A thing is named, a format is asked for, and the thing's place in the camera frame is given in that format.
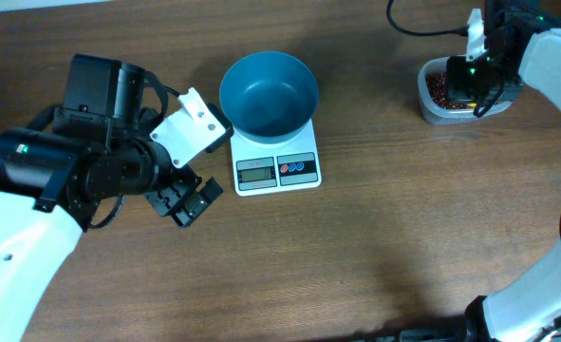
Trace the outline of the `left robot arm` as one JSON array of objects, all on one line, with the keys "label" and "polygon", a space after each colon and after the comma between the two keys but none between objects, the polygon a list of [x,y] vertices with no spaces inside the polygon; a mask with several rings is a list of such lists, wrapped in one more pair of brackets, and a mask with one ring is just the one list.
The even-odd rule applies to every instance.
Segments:
[{"label": "left robot arm", "polygon": [[189,163],[233,127],[194,89],[170,112],[173,95],[142,67],[78,54],[63,101],[0,135],[0,341],[23,336],[103,200],[143,196],[185,228],[221,195]]}]

